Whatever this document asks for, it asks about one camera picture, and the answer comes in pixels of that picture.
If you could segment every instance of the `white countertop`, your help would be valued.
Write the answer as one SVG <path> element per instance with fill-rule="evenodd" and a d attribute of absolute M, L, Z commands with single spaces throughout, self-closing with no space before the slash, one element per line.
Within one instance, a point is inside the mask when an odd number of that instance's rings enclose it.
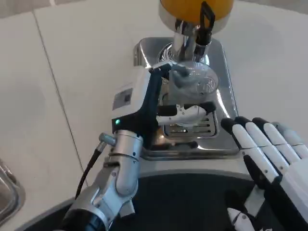
<path fill-rule="evenodd" d="M 82 175 L 31 13 L 0 20 L 0 158 L 26 191 L 12 231 L 69 199 Z"/>
<path fill-rule="evenodd" d="M 133 65 L 133 47 L 143 37 L 172 36 L 160 21 L 157 6 L 157 0 L 108 4 L 88 0 L 35 11 L 84 168 L 98 135 L 103 131 L 111 133 L 110 95 L 116 81 L 125 78 Z M 237 1 L 226 28 L 214 37 L 225 48 L 239 114 L 279 120 L 308 141 L 307 24 L 308 15 Z M 33 15 L 2 19 L 0 29 L 6 31 L 0 36 L 7 41 L 0 44 L 0 71 L 4 76 L 1 87 L 3 83 L 14 87 L 1 97 L 7 101 L 0 99 L 0 106 L 8 108 L 7 119 L 0 120 L 7 129 L 0 133 L 1 158 L 27 193 L 25 206 L 2 227 L 13 230 L 73 196 L 81 170 Z M 20 98 L 27 99 L 27 89 L 31 98 L 21 103 Z M 12 101 L 16 107 L 9 108 Z M 11 116 L 19 108 L 22 113 Z M 90 172 L 90 183 L 101 166 L 99 161 Z M 240 157 L 141 160 L 142 174 L 169 169 L 246 173 Z"/>

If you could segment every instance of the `stainless steel base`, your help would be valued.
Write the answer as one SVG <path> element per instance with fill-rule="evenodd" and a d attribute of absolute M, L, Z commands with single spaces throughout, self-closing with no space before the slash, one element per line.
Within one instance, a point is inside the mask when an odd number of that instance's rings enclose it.
<path fill-rule="evenodd" d="M 172 38 L 144 38 L 134 49 L 134 64 L 150 67 L 166 58 L 166 48 L 170 47 Z M 204 63 L 216 72 L 220 79 L 216 93 L 209 95 L 207 101 L 216 104 L 216 111 L 209 114 L 193 128 L 177 125 L 160 128 L 153 141 L 153 147 L 143 153 L 149 160 L 166 159 L 205 159 L 224 158 L 238 153 L 238 148 L 226 131 L 220 127 L 222 118 L 237 116 L 234 95 L 231 86 L 226 57 L 221 43 L 212 39 L 208 56 Z M 163 81 L 160 92 L 160 104 L 168 92 L 168 82 Z"/>

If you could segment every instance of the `clear plastic cup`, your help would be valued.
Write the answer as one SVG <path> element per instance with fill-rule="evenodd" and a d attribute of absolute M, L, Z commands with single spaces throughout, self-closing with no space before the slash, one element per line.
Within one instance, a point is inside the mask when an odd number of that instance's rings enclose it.
<path fill-rule="evenodd" d="M 218 85 L 210 66 L 193 61 L 176 64 L 169 74 L 168 104 L 204 103 Z"/>

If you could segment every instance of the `robotic hand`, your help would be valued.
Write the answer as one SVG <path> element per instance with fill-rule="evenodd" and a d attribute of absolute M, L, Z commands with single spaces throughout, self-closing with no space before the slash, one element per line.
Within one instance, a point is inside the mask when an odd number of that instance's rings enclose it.
<path fill-rule="evenodd" d="M 162 77 L 171 69 L 170 61 L 151 69 L 137 66 L 114 97 L 112 128 L 115 137 L 102 133 L 78 186 L 76 200 L 68 210 L 59 231 L 107 231 L 119 214 L 134 214 L 132 197 L 138 189 L 139 157 L 151 146 L 152 137 L 162 125 L 195 124 L 215 111 L 212 102 L 200 105 L 157 106 Z M 102 153 L 112 146 L 94 183 L 82 193 L 87 173 Z"/>
<path fill-rule="evenodd" d="M 263 230 L 254 225 L 254 217 L 265 199 L 286 231 L 307 231 L 308 148 L 299 136 L 261 118 L 225 118 L 221 126 L 238 144 L 256 183 L 242 207 L 228 208 L 234 229 Z"/>

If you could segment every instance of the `black mat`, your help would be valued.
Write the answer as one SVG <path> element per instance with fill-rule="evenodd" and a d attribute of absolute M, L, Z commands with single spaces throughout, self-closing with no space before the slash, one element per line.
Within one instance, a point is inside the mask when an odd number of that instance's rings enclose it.
<path fill-rule="evenodd" d="M 142 178 L 134 198 L 136 216 L 115 220 L 111 231 L 224 231 L 230 227 L 225 192 L 234 190 L 245 198 L 253 186 L 248 180 L 209 174 Z M 25 230 L 52 231 L 67 209 Z M 260 211 L 259 219 L 267 227 L 273 227 L 273 231 L 284 230 L 267 205 Z"/>

